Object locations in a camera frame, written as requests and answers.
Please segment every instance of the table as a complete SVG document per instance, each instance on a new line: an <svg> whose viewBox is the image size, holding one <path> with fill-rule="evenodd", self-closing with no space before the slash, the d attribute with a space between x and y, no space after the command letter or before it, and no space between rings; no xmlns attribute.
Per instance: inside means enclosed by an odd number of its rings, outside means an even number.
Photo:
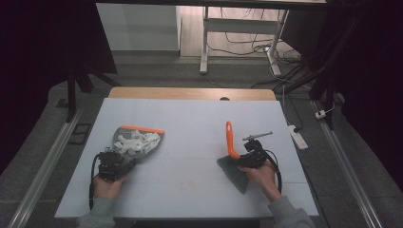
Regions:
<svg viewBox="0 0 403 228"><path fill-rule="evenodd" d="M222 97L230 101L220 101ZM111 136L123 124L160 128L165 135L159 148L140 160L131 172L117 201L116 218L271 217L268 200L255 182L249 182L243 195L217 165L217 159L227 155L225 123L228 120L233 123L234 146L240 154L246 153L242 151L242 137L274 132L259 141L264 148L277 153L283 194L296 207L304 208L308 215L317 216L309 185L273 91L115 87L104 100L55 217L72 219L89 211L90 164L97 153L112 144Z"/></svg>

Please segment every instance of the gray sleeve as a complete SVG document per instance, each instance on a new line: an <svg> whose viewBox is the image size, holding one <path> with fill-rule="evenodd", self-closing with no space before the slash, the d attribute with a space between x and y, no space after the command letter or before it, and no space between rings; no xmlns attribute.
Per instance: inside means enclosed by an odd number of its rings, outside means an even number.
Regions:
<svg viewBox="0 0 403 228"><path fill-rule="evenodd" d="M296 209L287 197L282 197L269 204L269 209L275 220L275 228L313 228L306 212L299 208Z"/></svg>
<svg viewBox="0 0 403 228"><path fill-rule="evenodd" d="M112 228L115 226L113 221L113 208L115 201L107 198L97 198L94 200L92 210L77 219L78 228Z"/></svg>

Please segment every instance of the hand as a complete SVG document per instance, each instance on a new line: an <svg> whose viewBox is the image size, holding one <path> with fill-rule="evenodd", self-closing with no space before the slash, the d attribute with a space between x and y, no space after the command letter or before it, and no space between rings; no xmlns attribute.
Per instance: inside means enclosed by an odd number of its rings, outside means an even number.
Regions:
<svg viewBox="0 0 403 228"><path fill-rule="evenodd" d="M94 179L94 198L108 198L111 200L116 200L121 191L121 186L124 181L128 178L128 174L121 177L114 182L107 182L102 180L100 177L95 177Z"/></svg>
<svg viewBox="0 0 403 228"><path fill-rule="evenodd" d="M253 180L262 188L267 199L274 201L281 198L281 193L276 187L276 173L272 163L265 161L263 166L258 169L248 167L239 167L239 169L252 176Z"/></svg>

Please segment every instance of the power strip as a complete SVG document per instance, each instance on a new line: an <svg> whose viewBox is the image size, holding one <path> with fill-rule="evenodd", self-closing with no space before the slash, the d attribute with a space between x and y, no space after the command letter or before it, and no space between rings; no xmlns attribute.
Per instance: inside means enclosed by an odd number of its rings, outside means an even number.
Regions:
<svg viewBox="0 0 403 228"><path fill-rule="evenodd" d="M306 142L302 139L301 134L299 134L299 132L294 132L294 129L296 127L294 125L289 125L288 129L290 130L290 134L291 137L293 137L293 141L294 143L296 143L298 149L300 150L304 150L306 148L308 148L308 145L306 144Z"/></svg>

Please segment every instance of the white cable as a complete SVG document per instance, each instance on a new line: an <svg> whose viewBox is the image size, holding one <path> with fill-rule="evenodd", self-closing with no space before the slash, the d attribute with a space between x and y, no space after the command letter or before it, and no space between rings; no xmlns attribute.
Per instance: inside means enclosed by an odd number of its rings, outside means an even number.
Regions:
<svg viewBox="0 0 403 228"><path fill-rule="evenodd" d="M328 113L328 112L332 111L334 108L335 108L335 102L333 102L333 107L331 109L325 111L325 113Z"/></svg>

